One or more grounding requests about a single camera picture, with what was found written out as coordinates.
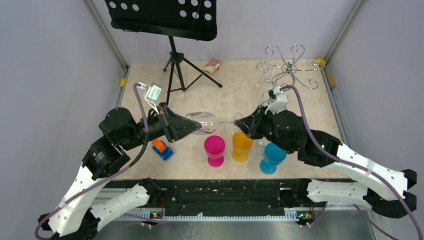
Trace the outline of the clear wine glass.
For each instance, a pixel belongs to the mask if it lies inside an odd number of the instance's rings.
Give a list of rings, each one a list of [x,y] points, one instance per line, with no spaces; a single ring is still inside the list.
[[[193,132],[194,135],[211,135],[219,126],[225,125],[233,126],[236,132],[239,132],[240,130],[235,126],[234,122],[243,118],[243,115],[240,112],[235,112],[231,120],[223,121],[218,120],[213,113],[201,111],[187,113],[185,117],[201,124],[201,128]]]

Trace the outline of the tall clear flute glass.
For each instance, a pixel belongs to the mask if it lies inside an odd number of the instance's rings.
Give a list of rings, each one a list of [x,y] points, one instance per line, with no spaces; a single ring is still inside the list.
[[[274,66],[269,61],[261,60],[255,65],[255,69],[258,77],[250,93],[251,103],[254,107],[268,99],[268,90],[271,87]]]

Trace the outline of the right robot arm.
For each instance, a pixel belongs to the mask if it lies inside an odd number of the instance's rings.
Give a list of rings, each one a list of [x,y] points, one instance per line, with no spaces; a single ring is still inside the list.
[[[338,138],[310,129],[305,119],[283,110],[267,112],[259,106],[249,116],[237,119],[235,125],[249,138],[266,138],[307,165],[336,171],[349,182],[303,180],[293,191],[299,206],[311,201],[358,205],[393,219],[400,219],[417,208],[417,197],[409,189],[417,183],[411,169],[396,171],[379,165],[352,150]]]

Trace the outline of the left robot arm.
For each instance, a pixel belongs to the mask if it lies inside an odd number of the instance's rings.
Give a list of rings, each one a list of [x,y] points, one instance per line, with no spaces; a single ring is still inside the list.
[[[110,110],[99,124],[102,137],[82,159],[71,187],[55,210],[38,218],[36,230],[51,231],[54,240],[91,240],[108,223],[126,212],[160,202],[161,188],[151,178],[138,181],[123,194],[101,204],[93,201],[113,178],[141,159],[148,143],[166,137],[176,142],[199,130],[201,124],[174,113],[162,102],[158,112],[136,122],[124,107]]]

